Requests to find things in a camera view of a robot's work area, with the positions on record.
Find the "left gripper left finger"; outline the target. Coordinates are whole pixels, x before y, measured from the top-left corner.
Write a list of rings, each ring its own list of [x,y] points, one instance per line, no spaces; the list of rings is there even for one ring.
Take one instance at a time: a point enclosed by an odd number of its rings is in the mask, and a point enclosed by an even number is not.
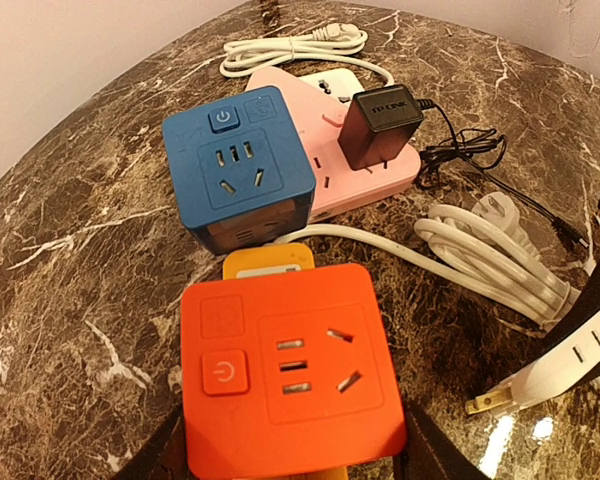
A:
[[[184,479],[185,432],[182,414],[170,415],[115,479]]]

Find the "white two-pin adapter plug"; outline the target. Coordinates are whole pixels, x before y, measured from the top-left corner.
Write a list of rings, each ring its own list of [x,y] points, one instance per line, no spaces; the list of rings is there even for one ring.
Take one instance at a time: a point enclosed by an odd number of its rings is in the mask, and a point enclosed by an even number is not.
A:
[[[560,396],[600,363],[600,311],[566,339],[489,392],[465,403],[469,415],[506,415]]]

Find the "red cube socket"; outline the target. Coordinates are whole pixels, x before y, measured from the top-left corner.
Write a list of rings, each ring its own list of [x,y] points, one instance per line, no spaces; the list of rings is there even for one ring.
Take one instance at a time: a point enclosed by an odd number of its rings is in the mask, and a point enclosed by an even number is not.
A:
[[[188,465],[199,478],[293,475],[405,446],[383,321],[359,264],[188,288],[181,363]]]

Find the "orange power strip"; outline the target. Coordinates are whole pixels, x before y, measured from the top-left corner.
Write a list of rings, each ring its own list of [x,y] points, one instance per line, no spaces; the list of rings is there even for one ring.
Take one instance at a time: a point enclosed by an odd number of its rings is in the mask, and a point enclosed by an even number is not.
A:
[[[223,262],[223,279],[276,275],[314,268],[313,253],[306,245],[266,245],[230,253]]]

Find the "black TP-Link adapter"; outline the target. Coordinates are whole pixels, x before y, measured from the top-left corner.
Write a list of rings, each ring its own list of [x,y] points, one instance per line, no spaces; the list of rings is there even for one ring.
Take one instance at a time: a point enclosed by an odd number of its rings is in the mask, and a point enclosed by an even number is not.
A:
[[[338,144],[352,170],[365,169],[395,159],[423,120],[421,107],[403,84],[358,92]]]

